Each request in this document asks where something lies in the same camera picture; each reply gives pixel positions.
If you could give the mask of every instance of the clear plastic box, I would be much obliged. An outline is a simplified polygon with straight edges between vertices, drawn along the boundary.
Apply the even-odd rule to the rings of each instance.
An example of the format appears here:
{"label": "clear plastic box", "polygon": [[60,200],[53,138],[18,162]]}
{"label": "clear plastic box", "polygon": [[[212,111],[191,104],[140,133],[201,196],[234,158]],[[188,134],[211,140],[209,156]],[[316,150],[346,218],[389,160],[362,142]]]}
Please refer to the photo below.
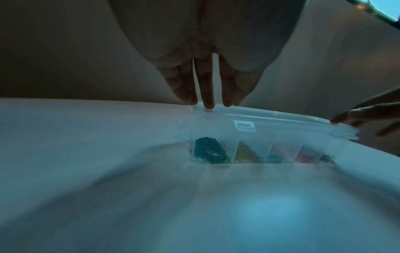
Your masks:
{"label": "clear plastic box", "polygon": [[193,156],[206,163],[315,163],[334,160],[358,130],[326,119],[202,103],[190,107]]}

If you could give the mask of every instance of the wall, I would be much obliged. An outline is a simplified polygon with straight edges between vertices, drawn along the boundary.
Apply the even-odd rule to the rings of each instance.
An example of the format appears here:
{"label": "wall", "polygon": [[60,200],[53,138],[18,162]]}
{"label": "wall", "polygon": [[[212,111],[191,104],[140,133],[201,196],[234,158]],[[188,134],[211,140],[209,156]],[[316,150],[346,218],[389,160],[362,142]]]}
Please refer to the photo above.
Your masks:
{"label": "wall", "polygon": [[[179,103],[106,0],[0,0],[0,31],[2,96]],[[399,45],[400,31],[346,1],[311,0],[243,105],[330,118],[400,83]],[[360,142],[400,153],[400,134],[373,137],[382,125],[363,128]]]}

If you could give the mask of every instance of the clear plastic lid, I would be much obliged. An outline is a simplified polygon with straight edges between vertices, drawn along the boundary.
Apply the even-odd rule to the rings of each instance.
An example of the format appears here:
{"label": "clear plastic lid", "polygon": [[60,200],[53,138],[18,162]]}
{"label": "clear plastic lid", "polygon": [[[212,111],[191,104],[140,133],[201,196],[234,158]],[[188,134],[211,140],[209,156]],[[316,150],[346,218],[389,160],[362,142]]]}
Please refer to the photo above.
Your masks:
{"label": "clear plastic lid", "polygon": [[232,120],[255,123],[257,127],[290,129],[296,131],[318,131],[338,138],[358,140],[358,129],[345,124],[331,124],[329,120],[293,113],[282,113],[269,110],[245,107],[225,107],[217,104],[214,109],[204,108],[203,103],[190,106],[192,115],[209,120]]}

